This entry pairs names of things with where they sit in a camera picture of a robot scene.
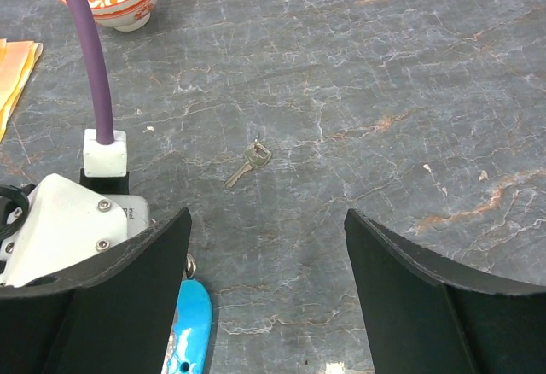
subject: yellow cloth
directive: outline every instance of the yellow cloth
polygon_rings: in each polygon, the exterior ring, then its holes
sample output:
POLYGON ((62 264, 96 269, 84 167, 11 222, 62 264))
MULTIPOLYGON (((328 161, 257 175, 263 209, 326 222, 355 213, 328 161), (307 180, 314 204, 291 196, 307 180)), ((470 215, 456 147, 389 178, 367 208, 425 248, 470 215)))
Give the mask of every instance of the yellow cloth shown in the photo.
POLYGON ((33 41, 0 40, 0 141, 42 48, 33 41))

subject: blue object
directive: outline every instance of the blue object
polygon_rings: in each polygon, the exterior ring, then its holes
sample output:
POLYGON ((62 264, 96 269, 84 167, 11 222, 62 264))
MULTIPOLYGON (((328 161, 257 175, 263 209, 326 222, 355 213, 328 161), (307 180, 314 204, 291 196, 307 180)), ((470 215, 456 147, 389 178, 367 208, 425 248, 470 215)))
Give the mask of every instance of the blue object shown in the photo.
POLYGON ((203 374, 212 329, 212 303, 195 280, 180 286, 177 310, 167 346, 165 374, 203 374))

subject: black cable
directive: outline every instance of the black cable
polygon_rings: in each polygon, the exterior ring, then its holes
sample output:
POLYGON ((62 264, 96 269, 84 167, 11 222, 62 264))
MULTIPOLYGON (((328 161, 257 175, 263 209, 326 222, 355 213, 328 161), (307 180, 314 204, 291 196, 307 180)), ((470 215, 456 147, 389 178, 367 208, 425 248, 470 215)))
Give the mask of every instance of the black cable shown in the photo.
POLYGON ((22 211, 15 221, 9 225, 0 225, 0 242, 16 233, 25 223, 30 211, 30 202, 25 191, 14 186, 0 185, 0 197, 12 201, 22 211))

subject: cable connector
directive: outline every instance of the cable connector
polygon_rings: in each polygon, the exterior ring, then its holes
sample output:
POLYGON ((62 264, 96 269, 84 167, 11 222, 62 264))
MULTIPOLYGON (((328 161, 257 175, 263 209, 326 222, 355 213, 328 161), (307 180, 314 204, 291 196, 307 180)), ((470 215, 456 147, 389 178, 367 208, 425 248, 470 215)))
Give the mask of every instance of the cable connector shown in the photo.
POLYGON ((127 174, 127 134, 113 132, 113 143, 101 145, 96 130, 84 134, 84 172, 89 178, 123 178, 127 174))

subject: marble countertop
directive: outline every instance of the marble countertop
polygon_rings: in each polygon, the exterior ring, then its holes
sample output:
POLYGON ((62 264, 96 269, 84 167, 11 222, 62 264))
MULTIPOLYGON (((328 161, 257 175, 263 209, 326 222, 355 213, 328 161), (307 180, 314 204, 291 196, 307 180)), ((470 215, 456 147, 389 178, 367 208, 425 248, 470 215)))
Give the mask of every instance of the marble countertop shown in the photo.
MULTIPOLYGON (((0 0, 44 53, 0 182, 76 179, 89 86, 69 11, 0 0)), ((159 0, 101 29, 133 191, 186 205, 218 305, 211 373, 372 373, 343 221, 546 284, 546 0, 159 0), (271 163, 224 190, 261 134, 271 163)))

